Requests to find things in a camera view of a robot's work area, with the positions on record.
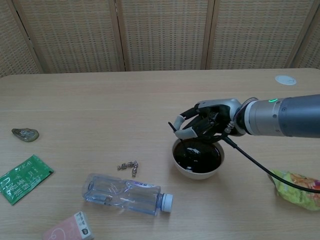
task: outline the black cable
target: black cable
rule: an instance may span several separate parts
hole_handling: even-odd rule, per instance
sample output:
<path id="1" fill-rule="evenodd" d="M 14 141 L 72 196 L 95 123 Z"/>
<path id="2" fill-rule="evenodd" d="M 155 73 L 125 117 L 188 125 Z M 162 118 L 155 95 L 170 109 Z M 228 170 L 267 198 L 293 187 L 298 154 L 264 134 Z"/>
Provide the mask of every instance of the black cable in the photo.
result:
<path id="1" fill-rule="evenodd" d="M 287 180 L 284 180 L 283 178 L 281 178 L 278 175 L 274 174 L 272 171 L 270 171 L 269 169 L 267 169 L 266 167 L 261 165 L 253 157 L 251 157 L 249 154 L 247 154 L 245 151 L 243 151 L 240 147 L 238 147 L 238 145 L 234 141 L 232 141 L 229 137 L 226 136 L 222 140 L 224 140 L 227 144 L 229 144 L 234 149 L 238 150 L 242 155 L 244 155 L 247 159 L 249 159 L 251 162 L 253 162 L 255 165 L 257 165 L 263 171 L 265 171 L 268 175 L 270 175 L 271 177 L 279 180 L 280 182 L 282 182 L 282 183 L 284 183 L 286 185 L 289 185 L 290 187 L 293 187 L 295 189 L 299 189 L 299 190 L 302 190 L 302 191 L 305 191 L 305 192 L 309 192 L 309 193 L 320 194 L 320 190 L 315 190 L 315 189 L 311 189 L 311 188 L 307 188 L 307 187 L 296 185 L 296 184 L 294 184 L 292 182 L 289 182 Z"/>

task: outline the wicker panel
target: wicker panel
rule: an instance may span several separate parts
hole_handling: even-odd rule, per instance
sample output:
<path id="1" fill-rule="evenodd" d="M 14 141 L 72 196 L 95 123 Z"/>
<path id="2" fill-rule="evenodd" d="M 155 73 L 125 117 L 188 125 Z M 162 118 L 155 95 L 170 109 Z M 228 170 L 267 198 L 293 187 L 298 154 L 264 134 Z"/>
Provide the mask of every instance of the wicker panel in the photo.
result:
<path id="1" fill-rule="evenodd" d="M 299 68 L 320 69 L 320 21 L 308 42 L 299 63 Z"/>
<path id="2" fill-rule="evenodd" d="M 21 0 L 20 4 L 52 73 L 120 70 L 107 0 Z"/>
<path id="3" fill-rule="evenodd" d="M 0 78 L 13 74 L 38 73 L 6 0 L 0 0 Z"/>
<path id="4" fill-rule="evenodd" d="M 200 69 L 208 0 L 121 0 L 132 71 Z"/>
<path id="5" fill-rule="evenodd" d="M 211 69 L 283 68 L 313 0 L 220 0 Z"/>

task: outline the bottle label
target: bottle label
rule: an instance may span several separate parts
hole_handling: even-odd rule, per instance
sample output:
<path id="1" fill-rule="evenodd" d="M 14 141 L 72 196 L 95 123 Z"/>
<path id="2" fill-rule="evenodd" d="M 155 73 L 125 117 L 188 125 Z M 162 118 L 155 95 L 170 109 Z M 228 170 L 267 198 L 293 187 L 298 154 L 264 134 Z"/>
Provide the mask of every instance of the bottle label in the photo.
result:
<path id="1" fill-rule="evenodd" d="M 143 182 L 139 182 L 139 181 L 132 181 L 132 184 L 141 187 L 141 188 L 153 188 L 156 187 L 156 185 L 153 184 L 147 184 L 147 183 L 143 183 Z"/>

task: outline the small box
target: small box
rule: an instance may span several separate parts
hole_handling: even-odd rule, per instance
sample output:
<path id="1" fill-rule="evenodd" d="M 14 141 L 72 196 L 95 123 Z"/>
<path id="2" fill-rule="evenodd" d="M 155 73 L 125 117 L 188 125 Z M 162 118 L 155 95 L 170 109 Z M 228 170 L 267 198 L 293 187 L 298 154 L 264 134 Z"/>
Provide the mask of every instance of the small box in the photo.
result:
<path id="1" fill-rule="evenodd" d="M 77 212 L 50 230 L 46 231 L 42 240 L 92 240 L 94 236 L 83 211 Z"/>

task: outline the white bottle cap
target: white bottle cap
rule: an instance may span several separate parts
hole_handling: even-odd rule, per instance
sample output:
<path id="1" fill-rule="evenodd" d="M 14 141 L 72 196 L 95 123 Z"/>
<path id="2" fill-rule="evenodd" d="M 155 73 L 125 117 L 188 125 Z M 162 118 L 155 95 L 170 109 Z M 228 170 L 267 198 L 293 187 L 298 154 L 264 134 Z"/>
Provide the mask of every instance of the white bottle cap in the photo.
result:
<path id="1" fill-rule="evenodd" d="M 171 213 L 173 200 L 174 196 L 172 194 L 164 193 L 162 197 L 161 211 Z"/>

